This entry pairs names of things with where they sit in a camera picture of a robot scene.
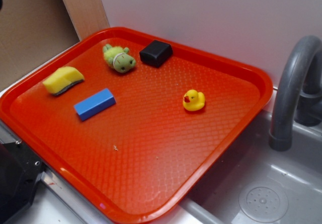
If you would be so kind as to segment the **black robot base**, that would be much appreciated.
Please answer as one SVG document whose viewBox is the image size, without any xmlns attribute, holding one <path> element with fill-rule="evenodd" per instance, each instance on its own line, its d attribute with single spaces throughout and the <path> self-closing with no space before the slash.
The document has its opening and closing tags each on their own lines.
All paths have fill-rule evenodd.
<svg viewBox="0 0 322 224">
<path fill-rule="evenodd" d="M 1 144 L 1 223 L 33 204 L 44 164 L 25 143 Z"/>
</svg>

